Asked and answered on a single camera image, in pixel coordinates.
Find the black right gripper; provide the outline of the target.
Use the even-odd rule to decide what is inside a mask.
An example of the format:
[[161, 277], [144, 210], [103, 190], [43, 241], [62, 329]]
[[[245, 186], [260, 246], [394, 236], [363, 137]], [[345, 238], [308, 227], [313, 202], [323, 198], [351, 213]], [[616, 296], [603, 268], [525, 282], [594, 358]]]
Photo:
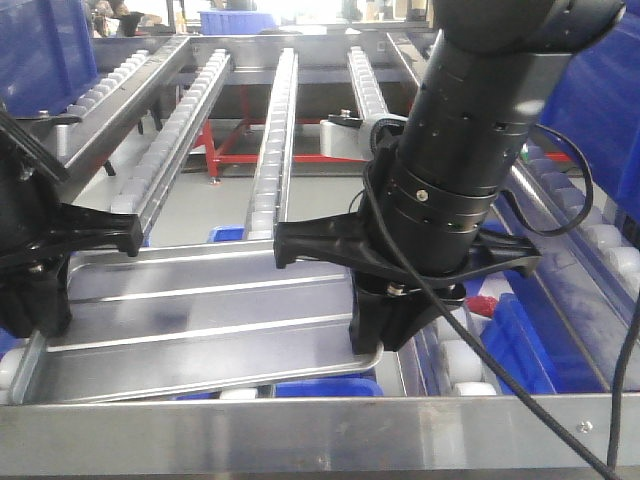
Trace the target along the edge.
[[[351, 270], [354, 315], [349, 326], [352, 351], [397, 351], [440, 316], [418, 284], [403, 269], [374, 250], [355, 213], [302, 222], [280, 222], [274, 232], [278, 268], [310, 258]], [[482, 229], [462, 267], [424, 278], [445, 306], [454, 310], [466, 298], [464, 283], [506, 270], [521, 276], [537, 267], [541, 253], [526, 237]]]

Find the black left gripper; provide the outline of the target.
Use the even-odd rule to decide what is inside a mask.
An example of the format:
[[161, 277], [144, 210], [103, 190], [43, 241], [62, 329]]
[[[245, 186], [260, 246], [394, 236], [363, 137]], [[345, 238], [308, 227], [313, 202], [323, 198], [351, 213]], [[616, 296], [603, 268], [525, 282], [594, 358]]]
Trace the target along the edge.
[[69, 179], [40, 134], [74, 117], [1, 120], [1, 326], [16, 338], [63, 334], [72, 314], [67, 278], [72, 253], [112, 247], [138, 255], [143, 232], [134, 214], [60, 201]]

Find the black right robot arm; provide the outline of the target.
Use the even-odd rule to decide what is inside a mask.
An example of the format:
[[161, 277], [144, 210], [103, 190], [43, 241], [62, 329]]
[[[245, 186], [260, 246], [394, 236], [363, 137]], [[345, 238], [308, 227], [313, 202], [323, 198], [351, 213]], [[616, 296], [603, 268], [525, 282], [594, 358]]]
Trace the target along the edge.
[[531, 127], [572, 57], [606, 36], [620, 1], [438, 1], [440, 33], [409, 117], [374, 138], [371, 191], [357, 211], [278, 224], [278, 267], [303, 257], [350, 268], [357, 354], [400, 349], [466, 280], [523, 276], [540, 255], [525, 238], [483, 228]]

